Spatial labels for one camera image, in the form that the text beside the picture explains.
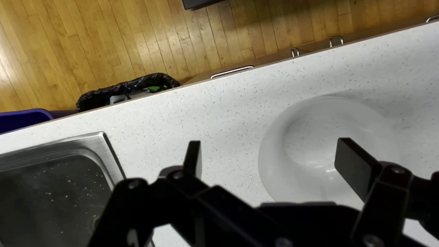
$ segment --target wooden floor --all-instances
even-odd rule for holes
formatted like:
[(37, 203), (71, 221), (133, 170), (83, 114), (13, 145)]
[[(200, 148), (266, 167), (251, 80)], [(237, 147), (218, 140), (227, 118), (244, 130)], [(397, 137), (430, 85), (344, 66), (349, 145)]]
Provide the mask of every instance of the wooden floor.
[(439, 0), (0, 0), (0, 111), (72, 108), (163, 71), (186, 80), (330, 36), (439, 14)]

